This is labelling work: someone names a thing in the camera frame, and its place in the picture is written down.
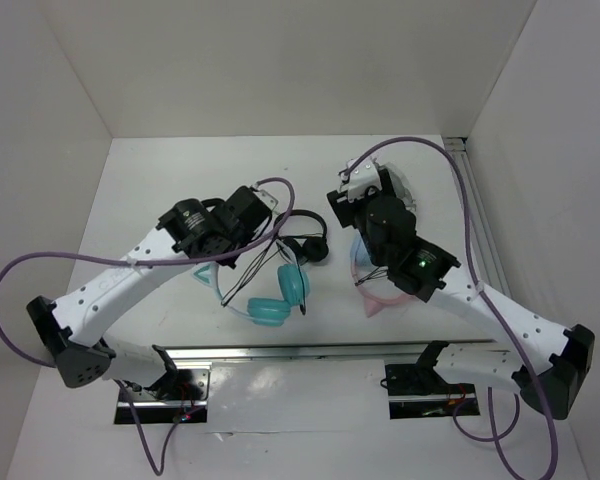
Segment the teal cat ear headphones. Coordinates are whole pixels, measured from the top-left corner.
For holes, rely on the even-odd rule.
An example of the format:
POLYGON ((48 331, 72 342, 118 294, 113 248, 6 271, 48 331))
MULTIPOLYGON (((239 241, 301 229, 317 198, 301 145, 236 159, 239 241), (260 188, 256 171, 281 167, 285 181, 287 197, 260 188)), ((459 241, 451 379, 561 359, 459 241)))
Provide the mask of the teal cat ear headphones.
POLYGON ((293 312, 304 315, 311 291, 309 278, 301 266, 299 255, 282 240, 271 241, 257 253, 238 276, 225 288, 220 283, 221 266, 217 262, 203 263, 191 276, 209 288, 221 307, 254 325, 280 327, 293 312), (257 276, 271 260, 279 256, 275 271, 265 277, 269 284, 257 285, 257 276))

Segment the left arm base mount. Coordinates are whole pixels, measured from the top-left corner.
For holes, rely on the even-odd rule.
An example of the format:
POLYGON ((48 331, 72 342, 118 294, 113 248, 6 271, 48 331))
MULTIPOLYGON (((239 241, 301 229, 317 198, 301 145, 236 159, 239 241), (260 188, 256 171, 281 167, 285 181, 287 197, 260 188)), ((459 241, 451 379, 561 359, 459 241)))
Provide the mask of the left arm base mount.
POLYGON ((118 394, 114 423, 135 423, 128 400, 131 399, 136 416, 142 425, 202 424, 208 418, 208 399, 211 380, 210 361, 177 362, 175 384, 165 393, 150 391, 130 382, 124 382, 124 391, 118 394))

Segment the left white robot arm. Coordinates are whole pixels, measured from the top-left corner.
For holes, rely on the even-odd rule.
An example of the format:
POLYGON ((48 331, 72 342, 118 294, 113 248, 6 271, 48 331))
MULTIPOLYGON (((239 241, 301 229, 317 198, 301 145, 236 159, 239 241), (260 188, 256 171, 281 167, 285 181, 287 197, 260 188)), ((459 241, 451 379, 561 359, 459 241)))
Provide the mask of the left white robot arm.
POLYGON ((256 237, 277 200, 241 186, 228 199, 185 199, 163 214, 123 259, 74 292, 55 300, 38 296, 27 306, 34 326, 68 388, 98 378, 124 381, 156 399, 176 390, 178 370, 165 348, 116 340, 109 328, 191 260, 221 256, 234 266, 236 250, 256 237))

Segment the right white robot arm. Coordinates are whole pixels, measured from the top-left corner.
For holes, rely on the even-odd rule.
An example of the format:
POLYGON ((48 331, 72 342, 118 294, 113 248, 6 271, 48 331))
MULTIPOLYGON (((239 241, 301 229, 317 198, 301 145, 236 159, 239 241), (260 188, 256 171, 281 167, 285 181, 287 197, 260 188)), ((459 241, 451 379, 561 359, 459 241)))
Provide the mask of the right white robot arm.
POLYGON ((428 392, 446 384, 478 383, 520 395, 535 411, 568 417, 590 371, 595 335, 526 309, 489 285, 449 252, 416 233, 416 217, 396 194, 389 168, 369 164, 341 172, 327 199, 342 227, 353 227, 370 261, 402 292, 452 313, 508 345, 496 356, 444 341, 420 357, 416 379, 428 392))

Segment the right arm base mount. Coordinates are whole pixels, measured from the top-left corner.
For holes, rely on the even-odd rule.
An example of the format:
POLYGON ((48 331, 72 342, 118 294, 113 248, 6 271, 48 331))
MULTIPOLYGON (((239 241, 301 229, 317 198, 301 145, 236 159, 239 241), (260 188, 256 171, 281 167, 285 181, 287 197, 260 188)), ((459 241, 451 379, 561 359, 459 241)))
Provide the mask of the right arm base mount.
POLYGON ((460 415, 480 414, 473 384, 449 384, 432 369, 418 364, 423 348, 388 344, 382 347, 384 374, 379 385, 387 394, 391 420, 451 417, 467 401, 460 415))

